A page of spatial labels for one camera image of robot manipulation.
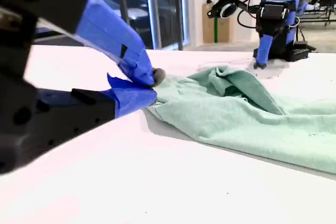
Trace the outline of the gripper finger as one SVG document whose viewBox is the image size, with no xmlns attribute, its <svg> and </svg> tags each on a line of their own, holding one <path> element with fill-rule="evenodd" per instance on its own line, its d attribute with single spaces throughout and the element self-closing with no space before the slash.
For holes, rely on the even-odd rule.
<svg viewBox="0 0 336 224">
<path fill-rule="evenodd" d="M 29 49 L 38 22 L 104 53 L 132 82 L 159 85 L 141 37 L 104 0 L 1 0 L 1 44 Z"/>
<path fill-rule="evenodd" d="M 39 90 L 36 154 L 42 155 L 80 134 L 142 109 L 156 100 L 153 89 L 107 76 L 103 91 Z"/>
<path fill-rule="evenodd" d="M 254 63 L 254 69 L 265 69 L 267 67 L 268 56 L 273 38 L 273 36 L 266 34 L 260 37 L 259 48 L 257 49 L 256 62 Z"/>
</svg>

